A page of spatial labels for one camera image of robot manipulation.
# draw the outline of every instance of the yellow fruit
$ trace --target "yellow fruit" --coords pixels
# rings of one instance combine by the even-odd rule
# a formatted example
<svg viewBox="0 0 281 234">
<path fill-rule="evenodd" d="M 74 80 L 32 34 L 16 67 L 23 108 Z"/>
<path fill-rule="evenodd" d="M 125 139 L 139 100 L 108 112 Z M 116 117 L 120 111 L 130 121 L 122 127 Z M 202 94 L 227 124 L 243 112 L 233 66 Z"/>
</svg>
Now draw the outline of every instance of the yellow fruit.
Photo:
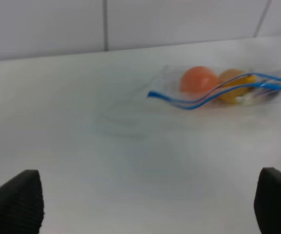
<svg viewBox="0 0 281 234">
<path fill-rule="evenodd" d="M 226 82 L 241 74 L 245 74 L 245 71 L 229 69 L 220 74 L 219 80 L 222 82 Z M 255 76 L 250 75 L 250 76 L 246 76 L 246 77 L 242 77 L 242 78 L 233 80 L 233 81 L 223 85 L 222 87 L 224 87 L 224 88 L 233 87 L 233 86 L 242 85 L 242 84 L 254 83 L 255 81 L 256 81 Z M 237 104 L 238 103 L 237 97 L 243 96 L 244 94 L 248 93 L 250 90 L 251 90 L 250 87 L 238 88 L 238 89 L 229 91 L 228 93 L 222 94 L 218 98 L 220 100 L 228 102 L 228 103 Z"/>
</svg>

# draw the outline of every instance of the white table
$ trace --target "white table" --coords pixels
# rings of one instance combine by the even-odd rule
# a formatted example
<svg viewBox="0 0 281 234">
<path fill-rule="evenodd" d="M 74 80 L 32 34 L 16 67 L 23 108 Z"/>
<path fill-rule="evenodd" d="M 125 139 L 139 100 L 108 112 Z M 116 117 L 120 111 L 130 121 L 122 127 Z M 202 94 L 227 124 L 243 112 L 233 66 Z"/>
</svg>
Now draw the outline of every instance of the white table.
<svg viewBox="0 0 281 234">
<path fill-rule="evenodd" d="M 281 104 L 112 119 L 106 103 L 168 64 L 281 68 L 281 37 L 0 62 L 0 185 L 39 169 L 42 234 L 259 233 Z"/>
</svg>

